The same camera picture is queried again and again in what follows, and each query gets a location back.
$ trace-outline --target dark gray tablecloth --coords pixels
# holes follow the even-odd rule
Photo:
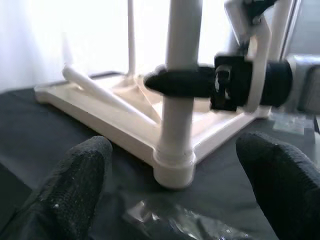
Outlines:
[[[312,129],[304,135],[273,130],[270,120],[256,120],[240,133],[260,131],[300,148],[315,159]],[[153,178],[152,168],[113,145],[112,176],[90,236],[95,240],[133,240],[122,214],[149,197],[161,196],[185,208],[248,232],[261,240],[277,239],[256,203],[242,169],[235,141],[237,134],[202,161],[193,184],[182,191],[169,191]],[[62,111],[35,101],[33,90],[0,95],[0,228],[15,206],[21,205],[71,147],[97,135]]]

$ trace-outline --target white stand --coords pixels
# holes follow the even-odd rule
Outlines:
[[[35,95],[39,102],[56,106],[151,165],[161,185],[185,188],[193,180],[197,163],[259,116],[241,109],[235,113],[212,112],[208,99],[163,98],[147,90],[143,77],[134,76],[132,8],[132,0],[128,0],[131,41],[127,76],[92,80],[67,65],[63,75],[68,82],[37,86]],[[201,17],[202,0],[171,0],[168,69],[197,67]],[[262,42],[258,46],[261,53],[256,54],[254,63],[264,68],[268,50],[263,46],[269,44],[269,33],[261,32],[257,39]],[[263,75],[258,71],[254,75],[253,84],[261,88]],[[259,98],[254,92],[250,95]],[[255,105],[251,103],[247,109],[253,112]]]

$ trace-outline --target white tripod base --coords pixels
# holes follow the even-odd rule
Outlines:
[[[241,111],[212,112],[209,100],[195,100],[190,134],[194,156],[179,164],[172,155],[153,156],[161,135],[163,97],[147,90],[143,77],[113,76],[95,82],[140,113],[128,111],[108,99],[102,100],[75,83],[37,86],[35,95],[40,103],[54,105],[153,166],[157,181],[169,188],[173,187],[172,183],[174,188],[186,187],[193,179],[195,164],[256,118],[255,114]],[[166,163],[172,164],[154,160],[162,157],[166,158]]]

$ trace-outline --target white vertical pole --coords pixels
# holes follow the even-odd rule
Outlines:
[[[171,0],[168,70],[197,69],[202,5],[202,0]],[[196,157],[190,141],[193,106],[193,99],[163,99],[162,131],[153,153],[153,172],[167,188],[185,188],[194,177]]]
[[[301,0],[279,0],[274,5],[272,17],[272,39],[268,59],[270,61],[280,61],[285,54],[286,46],[289,43],[290,27],[295,22],[294,13],[299,8]],[[260,106],[257,111],[257,117],[267,118],[270,114],[271,107]]]
[[[133,0],[127,0],[128,11],[128,54],[129,54],[129,71],[128,76],[136,73],[136,42],[135,42],[135,18]]]

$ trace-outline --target white plastic frame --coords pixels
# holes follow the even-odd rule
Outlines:
[[[284,13],[277,11],[277,5],[275,8],[274,18],[284,20]],[[287,12],[287,19],[291,19],[291,11]],[[171,0],[167,68],[192,69],[197,66],[201,13],[202,0]],[[93,81],[67,65],[63,75],[70,83],[38,86],[36,97],[39,102],[56,106],[151,165],[156,180],[163,186],[184,188],[193,180],[196,163],[260,115],[241,111],[210,112],[208,100],[162,99],[148,91],[143,86],[143,79],[134,76],[133,19],[133,2],[128,0],[127,76]],[[263,68],[267,60],[267,52],[259,52],[255,59],[256,71]],[[263,87],[261,82],[257,83],[256,89]]]

